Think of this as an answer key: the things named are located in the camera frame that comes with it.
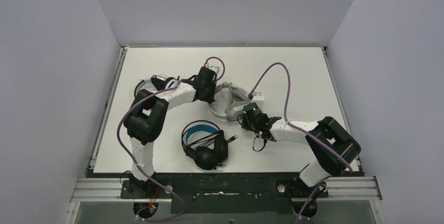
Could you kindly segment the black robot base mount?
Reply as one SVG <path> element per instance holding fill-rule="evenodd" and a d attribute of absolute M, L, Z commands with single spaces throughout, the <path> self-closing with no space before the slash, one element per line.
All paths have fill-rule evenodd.
<path fill-rule="evenodd" d="M 315 190 L 297 178 L 297 172 L 279 173 L 155 173 L 153 178 L 182 198 L 168 193 L 153 182 L 123 181 L 123 199 L 171 200 L 171 213 L 188 214 L 254 214 L 299 211 L 311 193 L 328 197 L 326 185 Z"/>

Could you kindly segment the white and black headphones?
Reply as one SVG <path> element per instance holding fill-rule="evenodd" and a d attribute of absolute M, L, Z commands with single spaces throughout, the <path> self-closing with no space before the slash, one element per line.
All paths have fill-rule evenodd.
<path fill-rule="evenodd" d="M 167 88 L 172 88 L 179 82 L 179 76 L 177 78 L 166 76 L 164 74 L 155 74 L 145 79 L 141 79 L 135 89 L 134 89 L 134 97 L 138 95 L 141 89 L 150 90 L 164 90 Z"/>

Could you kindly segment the grey white headphones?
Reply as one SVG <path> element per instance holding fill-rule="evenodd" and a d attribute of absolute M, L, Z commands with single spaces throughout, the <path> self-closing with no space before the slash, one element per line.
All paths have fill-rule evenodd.
<path fill-rule="evenodd" d="M 233 83 L 223 82 L 216 86 L 215 94 L 221 93 L 221 97 L 226 102 L 226 108 L 223 113 L 216 110 L 213 103 L 208 103 L 209 111 L 221 120 L 230 122 L 236 120 L 236 117 L 242 113 L 243 107 L 251 103 L 247 92 L 240 86 Z"/>

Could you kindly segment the black headphones with blue band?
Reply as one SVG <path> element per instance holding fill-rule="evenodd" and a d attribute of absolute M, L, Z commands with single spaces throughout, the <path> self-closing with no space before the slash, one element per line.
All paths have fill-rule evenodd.
<path fill-rule="evenodd" d="M 228 139 L 225 132 L 208 120 L 195 120 L 181 132 L 181 145 L 185 155 L 201 170 L 215 170 L 228 159 Z"/>

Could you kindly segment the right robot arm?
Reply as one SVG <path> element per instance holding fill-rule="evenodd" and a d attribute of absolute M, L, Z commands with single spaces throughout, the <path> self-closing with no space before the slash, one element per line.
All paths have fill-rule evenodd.
<path fill-rule="evenodd" d="M 323 180 L 351 171 L 351 162 L 362 150 L 357 140 L 330 116 L 319 121 L 287 121 L 269 117 L 257 103 L 250 103 L 242 110 L 241 126 L 265 143 L 290 141 L 311 148 L 315 160 L 299 172 L 294 182 L 295 191 L 301 196 L 308 196 Z"/>

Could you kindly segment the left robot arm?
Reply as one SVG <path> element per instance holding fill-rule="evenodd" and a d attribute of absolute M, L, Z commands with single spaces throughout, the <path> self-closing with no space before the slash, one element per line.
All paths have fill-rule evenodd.
<path fill-rule="evenodd" d="M 131 148 L 124 148 L 132 159 L 134 189 L 142 196 L 153 193 L 153 143 L 162 132 L 168 110 L 182 104 L 214 101 L 218 72 L 203 66 L 187 79 L 153 75 L 137 85 L 131 107 L 118 124 L 117 133 L 125 128 Z"/>

